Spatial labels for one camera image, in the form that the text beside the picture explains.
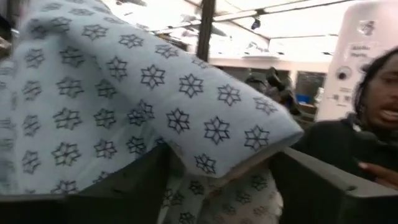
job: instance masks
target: ceiling beam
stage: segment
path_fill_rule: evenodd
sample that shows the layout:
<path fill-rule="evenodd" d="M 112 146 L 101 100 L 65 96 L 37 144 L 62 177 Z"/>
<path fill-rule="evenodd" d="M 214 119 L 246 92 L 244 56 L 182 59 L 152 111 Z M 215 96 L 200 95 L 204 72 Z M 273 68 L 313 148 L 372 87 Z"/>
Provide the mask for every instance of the ceiling beam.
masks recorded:
<path fill-rule="evenodd" d="M 242 19 L 242 18 L 247 18 L 247 17 L 269 15 L 269 14 L 278 14 L 278 13 L 290 12 L 290 11 L 299 11 L 299 10 L 311 9 L 311 8 L 315 8 L 315 7 L 331 6 L 334 4 L 341 4 L 341 3 L 349 2 L 349 1 L 357 1 L 357 0 L 339 0 L 339 1 L 333 1 L 333 2 L 328 2 L 328 3 L 324 3 L 324 4 L 316 4 L 316 5 L 310 5 L 310 6 L 304 6 L 304 7 L 293 7 L 291 9 L 267 12 L 267 8 L 272 8 L 272 7 L 277 7 L 277 6 L 285 6 L 285 5 L 297 3 L 297 2 L 289 2 L 289 3 L 283 3 L 280 5 L 269 6 L 269 7 L 265 7 L 265 8 L 262 7 L 259 9 L 245 10 L 245 11 L 235 12 L 235 13 L 226 14 L 226 15 L 222 15 L 222 16 L 215 16 L 214 20 L 216 20 L 217 22 L 226 22 L 226 21 L 233 22 L 233 20 L 235 20 L 235 19 Z M 195 25 L 195 24 L 200 24 L 200 20 L 196 20 L 196 21 L 192 21 L 192 22 L 184 22 L 184 23 L 178 24 L 176 26 L 170 26 L 165 29 L 184 28 L 184 27 L 189 27 L 189 26 Z"/>
<path fill-rule="evenodd" d="M 184 1 L 186 1 L 187 3 L 189 3 L 189 4 L 191 4 L 192 6 L 195 6 L 195 7 L 200 7 L 200 6 L 198 6 L 196 3 L 194 3 L 193 1 L 191 1 L 191 0 L 184 0 Z M 262 39 L 264 39 L 264 40 L 266 40 L 266 41 L 270 41 L 270 38 L 269 37 L 266 37 L 266 36 L 264 36 L 264 35 L 261 35 L 261 34 L 258 34 L 258 33 L 256 33 L 256 32 L 254 32 L 252 29 L 249 29 L 249 28 L 247 28 L 247 27 L 244 27 L 244 26 L 242 26 L 241 24 L 238 24 L 238 23 L 236 23 L 236 22 L 234 22 L 234 21 L 229 21 L 230 23 L 232 23 L 232 24 L 234 24 L 235 26 L 238 26 L 239 28 L 242 28 L 242 29 L 244 29 L 244 30 L 246 30 L 246 31 L 248 31 L 248 32 L 250 32 L 250 33 L 252 33 L 252 34 L 254 34 L 254 35 L 256 35 L 256 36 L 258 36 L 258 37 L 260 37 L 260 38 L 262 38 Z"/>

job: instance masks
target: patterned fabric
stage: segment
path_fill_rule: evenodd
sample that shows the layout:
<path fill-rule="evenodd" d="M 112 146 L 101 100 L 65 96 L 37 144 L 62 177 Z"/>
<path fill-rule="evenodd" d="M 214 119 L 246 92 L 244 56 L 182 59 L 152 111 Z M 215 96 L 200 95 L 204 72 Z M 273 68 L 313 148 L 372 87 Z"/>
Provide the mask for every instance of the patterned fabric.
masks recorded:
<path fill-rule="evenodd" d="M 74 194 L 167 142 L 187 170 L 166 192 L 178 205 L 192 181 L 223 177 L 302 135 L 282 106 L 100 0 L 35 1 L 20 32 L 0 66 L 4 194 Z M 186 213 L 174 222 L 196 223 L 206 196 L 196 187 L 189 206 L 160 220 Z"/>
<path fill-rule="evenodd" d="M 276 224 L 282 199 L 266 163 L 227 184 L 170 178 L 158 224 Z"/>

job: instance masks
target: white ceiling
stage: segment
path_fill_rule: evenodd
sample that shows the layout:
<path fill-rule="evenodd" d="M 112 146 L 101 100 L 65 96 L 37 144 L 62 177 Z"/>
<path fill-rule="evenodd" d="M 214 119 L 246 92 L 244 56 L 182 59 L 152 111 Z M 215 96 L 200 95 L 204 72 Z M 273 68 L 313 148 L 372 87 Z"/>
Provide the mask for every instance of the white ceiling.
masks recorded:
<path fill-rule="evenodd" d="M 199 4 L 201 0 L 191 1 Z M 216 11 L 224 14 L 267 7 L 270 11 L 281 11 L 338 1 L 340 0 L 217 0 Z M 256 32 L 270 38 L 338 34 L 345 10 L 355 2 L 348 1 L 329 6 L 263 15 L 260 17 L 261 27 Z M 286 3 L 293 4 L 277 7 L 277 5 Z M 249 17 L 233 22 L 250 29 L 254 19 Z"/>

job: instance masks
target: white machine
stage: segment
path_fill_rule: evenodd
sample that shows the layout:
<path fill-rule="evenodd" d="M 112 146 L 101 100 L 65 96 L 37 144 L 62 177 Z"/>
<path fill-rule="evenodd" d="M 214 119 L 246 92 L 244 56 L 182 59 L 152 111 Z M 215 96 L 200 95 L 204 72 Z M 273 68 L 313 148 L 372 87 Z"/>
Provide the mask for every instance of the white machine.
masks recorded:
<path fill-rule="evenodd" d="M 363 1 L 345 13 L 316 120 L 338 119 L 353 110 L 352 97 L 363 68 L 398 45 L 398 1 Z"/>

